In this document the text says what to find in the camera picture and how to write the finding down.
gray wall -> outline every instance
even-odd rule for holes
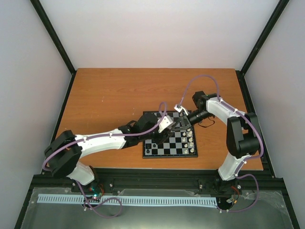
[[[305,1],[290,1],[246,74],[277,177],[305,228]]]
[[[0,228],[13,228],[70,75],[29,0],[0,6]]]
[[[41,0],[75,67],[236,68],[278,0]]]

black metal frame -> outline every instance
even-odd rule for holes
[[[54,30],[46,12],[44,11],[39,0],[30,0],[33,4],[37,14],[39,15],[42,23],[44,24],[46,30],[48,31],[50,37],[52,38],[56,48],[61,54],[62,59],[64,60],[67,68],[71,73],[71,81],[69,84],[68,91],[66,93],[61,112],[58,118],[58,122],[56,124],[54,134],[52,137],[52,141],[55,139],[55,136],[58,131],[59,124],[61,122],[61,118],[69,98],[69,94],[73,85],[73,81],[76,75],[76,71]],[[249,57],[247,58],[244,66],[240,71],[236,71],[236,76],[241,88],[241,92],[244,98],[244,102],[246,105],[246,109],[248,112],[254,112],[254,106],[251,100],[251,96],[248,91],[248,87],[245,81],[245,74],[250,68],[253,60],[261,49],[263,43],[267,39],[269,33],[272,28],[276,24],[278,18],[281,13],[285,9],[289,0],[279,0],[274,12],[272,13],[269,21],[267,22],[264,30],[262,31],[259,39],[254,45]],[[272,168],[272,164],[270,161],[270,157],[268,151],[264,144],[264,156],[262,157],[263,163],[263,171],[241,171],[240,175],[251,173],[256,176],[260,190],[278,190],[281,191],[284,200],[286,203],[286,207],[288,209],[290,219],[292,221],[293,227],[295,229],[300,228],[298,221],[295,216],[295,212],[293,210],[289,195],[287,193],[287,189],[282,178],[275,178],[275,173]],[[209,194],[214,197],[226,196],[228,194],[220,195],[206,187],[200,188],[200,184],[204,184],[204,181],[214,177],[214,170],[151,170],[151,169],[96,169],[98,176],[101,178],[101,181],[104,184],[104,188],[106,192],[109,193],[117,193],[117,191],[122,191],[126,188],[141,188],[141,189],[185,189],[191,190],[193,192],[197,192],[200,194]],[[16,222],[15,228],[18,229],[22,225],[22,221],[26,212],[26,209],[29,204],[29,200],[32,194],[32,191],[35,187],[73,187],[73,181],[68,178],[63,179],[55,179],[51,176],[49,172],[42,173],[40,175],[34,175],[33,180],[30,184],[29,191],[26,195],[23,207],[21,209],[19,218]],[[239,180],[239,184],[242,186],[244,190],[254,190],[256,189],[255,183],[251,178],[245,178]]]

brown tabletop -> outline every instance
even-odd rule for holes
[[[107,132],[131,120],[143,111],[158,110],[166,101],[173,110],[179,103],[189,80],[209,74],[219,83],[221,97],[246,111],[234,69],[78,69],[61,120],[58,135],[65,130],[86,135]],[[192,95],[196,91],[216,92],[214,82],[199,78],[191,85],[183,106],[196,107]],[[107,150],[86,156],[81,162],[107,168],[217,169],[226,155],[226,126],[219,119],[209,128],[195,125],[198,157],[142,158],[142,143],[121,150]],[[262,170],[260,159],[249,161],[243,169]]]

